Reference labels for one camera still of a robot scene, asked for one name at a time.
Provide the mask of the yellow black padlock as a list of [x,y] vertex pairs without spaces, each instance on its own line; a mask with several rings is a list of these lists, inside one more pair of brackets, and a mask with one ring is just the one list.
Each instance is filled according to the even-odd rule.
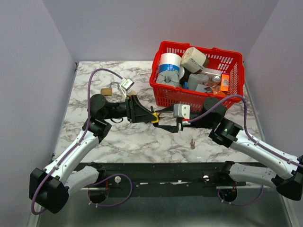
[[155,112],[153,106],[151,106],[151,113],[152,115],[155,117],[155,120],[151,121],[152,124],[156,124],[159,123],[159,116],[157,115],[157,113]]

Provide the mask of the silver keys of yellow padlock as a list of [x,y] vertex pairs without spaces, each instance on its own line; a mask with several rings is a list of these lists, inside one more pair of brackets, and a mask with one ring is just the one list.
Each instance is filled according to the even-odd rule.
[[190,148],[191,148],[191,149],[195,149],[195,142],[194,142],[193,139],[192,139],[191,142],[190,142]]

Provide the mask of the brass padlock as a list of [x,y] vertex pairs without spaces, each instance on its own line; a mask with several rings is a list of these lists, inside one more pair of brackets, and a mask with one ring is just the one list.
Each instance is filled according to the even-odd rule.
[[102,88],[100,90],[100,94],[103,95],[103,96],[112,96],[112,94],[113,94],[112,88],[113,88],[114,85],[117,85],[118,89],[120,88],[120,85],[119,85],[119,83],[117,81],[112,81],[109,84],[109,87]]

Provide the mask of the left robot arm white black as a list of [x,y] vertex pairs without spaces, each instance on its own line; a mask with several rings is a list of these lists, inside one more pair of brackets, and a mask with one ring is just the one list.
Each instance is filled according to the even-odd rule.
[[90,164],[76,173],[74,169],[107,136],[111,129],[107,120],[124,117],[132,123],[159,120],[154,110],[141,105],[136,95],[120,103],[108,102],[101,94],[89,99],[88,118],[76,140],[44,169],[35,168],[30,174],[29,198],[33,214],[38,214],[35,204],[55,214],[76,191],[90,184],[99,187],[104,183],[104,170],[97,164]]

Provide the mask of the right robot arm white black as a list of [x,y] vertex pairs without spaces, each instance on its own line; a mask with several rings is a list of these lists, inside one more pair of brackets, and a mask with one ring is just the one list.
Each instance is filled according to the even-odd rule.
[[210,129],[209,137],[215,143],[240,151],[255,159],[264,167],[246,166],[227,161],[218,173],[218,181],[223,185],[231,182],[250,182],[273,187],[282,196],[299,201],[303,195],[303,158],[280,151],[273,146],[252,136],[247,129],[247,120],[243,125],[227,119],[227,108],[224,101],[209,97],[200,112],[190,111],[185,104],[173,104],[159,110],[159,113],[172,112],[177,119],[176,126],[164,125],[162,128],[172,133],[183,130],[184,127]]

